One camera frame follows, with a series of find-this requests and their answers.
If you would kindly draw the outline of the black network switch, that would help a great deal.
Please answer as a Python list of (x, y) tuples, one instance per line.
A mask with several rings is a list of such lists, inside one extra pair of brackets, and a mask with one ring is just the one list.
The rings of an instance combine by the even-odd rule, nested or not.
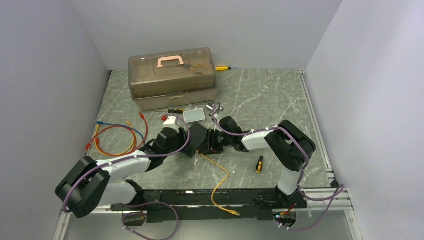
[(181, 151), (187, 157), (192, 158), (205, 142), (208, 129), (198, 122), (194, 122), (189, 128), (189, 142)]

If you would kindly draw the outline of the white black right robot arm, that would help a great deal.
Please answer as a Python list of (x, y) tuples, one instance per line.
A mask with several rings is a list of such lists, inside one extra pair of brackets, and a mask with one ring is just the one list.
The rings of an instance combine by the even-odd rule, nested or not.
[(218, 130), (206, 131), (204, 142), (197, 152), (203, 155), (221, 154), (225, 147), (242, 153), (272, 150), (283, 165), (275, 188), (275, 200), (280, 207), (289, 207), (299, 192), (301, 175), (317, 149), (312, 139), (289, 120), (271, 128), (243, 131), (232, 117), (227, 116), (218, 122), (217, 127)]

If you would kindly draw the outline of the small white switch box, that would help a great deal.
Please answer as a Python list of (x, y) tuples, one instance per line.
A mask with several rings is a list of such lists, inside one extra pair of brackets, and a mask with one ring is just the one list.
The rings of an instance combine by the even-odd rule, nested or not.
[(203, 108), (196, 108), (192, 110), (186, 110), (183, 112), (183, 119), (186, 123), (201, 122), (206, 119), (205, 111)]

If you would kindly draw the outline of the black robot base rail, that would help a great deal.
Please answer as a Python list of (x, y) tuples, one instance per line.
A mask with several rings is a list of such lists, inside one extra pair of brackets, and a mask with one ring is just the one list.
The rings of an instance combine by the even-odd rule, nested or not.
[(139, 188), (130, 203), (111, 205), (114, 212), (137, 212), (146, 215), (147, 223), (175, 220), (230, 220), (256, 219), (271, 221), (274, 215), (306, 209), (307, 201), (301, 194), (289, 202), (281, 200), (276, 188), (240, 189), (150, 189)]

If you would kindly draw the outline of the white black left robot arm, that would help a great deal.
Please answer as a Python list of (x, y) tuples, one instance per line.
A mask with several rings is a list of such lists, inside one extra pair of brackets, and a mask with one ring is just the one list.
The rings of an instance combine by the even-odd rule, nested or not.
[(80, 159), (55, 189), (62, 210), (77, 218), (104, 205), (125, 204), (131, 210), (144, 203), (143, 189), (127, 178), (161, 166), (168, 156), (181, 152), (190, 142), (190, 129), (165, 127), (157, 138), (133, 153), (107, 160)]

